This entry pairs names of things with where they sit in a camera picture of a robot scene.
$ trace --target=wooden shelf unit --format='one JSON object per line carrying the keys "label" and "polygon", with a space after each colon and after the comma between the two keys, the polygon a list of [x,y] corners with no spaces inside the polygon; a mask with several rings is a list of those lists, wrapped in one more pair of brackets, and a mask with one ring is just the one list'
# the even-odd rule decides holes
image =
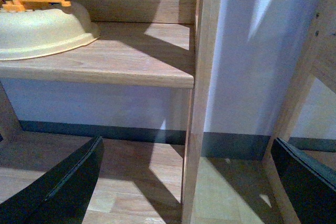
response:
{"label": "wooden shelf unit", "polygon": [[[54,56],[0,62],[0,78],[188,89],[181,218],[182,224],[195,223],[192,213],[221,0],[75,1],[87,8],[92,21],[103,22],[101,38]],[[0,133],[0,148],[25,134],[1,83]]]}
{"label": "wooden shelf unit", "polygon": [[194,28],[99,22],[97,41],[61,54],[0,61],[0,78],[192,89]]}

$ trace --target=beige bowl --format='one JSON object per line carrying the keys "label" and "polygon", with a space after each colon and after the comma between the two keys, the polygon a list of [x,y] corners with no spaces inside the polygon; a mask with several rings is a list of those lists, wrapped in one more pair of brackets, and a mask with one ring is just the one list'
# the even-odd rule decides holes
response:
{"label": "beige bowl", "polygon": [[86,46],[99,38],[88,11],[72,2],[46,10],[0,10],[0,61],[37,58]]}

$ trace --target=wooden leg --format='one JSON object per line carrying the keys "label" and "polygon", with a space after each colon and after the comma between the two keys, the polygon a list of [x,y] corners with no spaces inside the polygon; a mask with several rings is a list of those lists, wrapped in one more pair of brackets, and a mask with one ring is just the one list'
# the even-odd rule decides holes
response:
{"label": "wooden leg", "polygon": [[22,131],[21,125],[0,82],[0,134],[2,144],[13,141]]}
{"label": "wooden leg", "polygon": [[193,205],[196,191],[198,165],[201,156],[203,133],[194,134],[193,129],[194,91],[189,92],[188,128],[185,142],[182,181],[182,224],[194,223]]}

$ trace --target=white wall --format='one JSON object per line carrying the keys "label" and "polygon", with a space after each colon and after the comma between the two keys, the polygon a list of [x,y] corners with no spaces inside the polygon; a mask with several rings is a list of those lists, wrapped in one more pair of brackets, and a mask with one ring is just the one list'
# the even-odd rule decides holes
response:
{"label": "white wall", "polygon": [[206,131],[272,133],[317,1],[222,0]]}
{"label": "white wall", "polygon": [[292,136],[336,139],[336,94],[318,79],[309,92]]}
{"label": "white wall", "polygon": [[[222,0],[206,131],[271,134],[316,3]],[[183,90],[8,79],[2,83],[20,120],[186,127]],[[319,94],[314,89],[310,99],[321,104]],[[311,135],[307,129],[316,103],[304,109],[296,136]],[[317,137],[330,137],[326,132]]]}

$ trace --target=wooden frame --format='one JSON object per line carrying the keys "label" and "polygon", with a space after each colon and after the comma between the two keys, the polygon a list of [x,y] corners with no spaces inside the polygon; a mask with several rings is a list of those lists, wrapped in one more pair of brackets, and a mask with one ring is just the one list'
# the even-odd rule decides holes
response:
{"label": "wooden frame", "polygon": [[195,217],[192,214],[194,195],[201,156],[220,4],[221,0],[197,0],[195,23],[196,75],[195,88],[190,91],[189,101],[182,185],[182,224],[195,223]]}
{"label": "wooden frame", "polygon": [[[275,138],[288,141],[296,121],[314,82],[320,79],[333,92],[336,92],[336,37],[330,29],[336,19],[335,0],[320,0],[319,7],[308,32],[301,57],[296,65],[294,75],[287,90],[285,100],[275,125],[273,135],[268,143],[262,163],[274,191],[279,210],[286,224],[301,223],[283,188],[278,176],[271,147]],[[336,155],[326,157],[325,153],[308,152],[320,161],[336,162]]]}

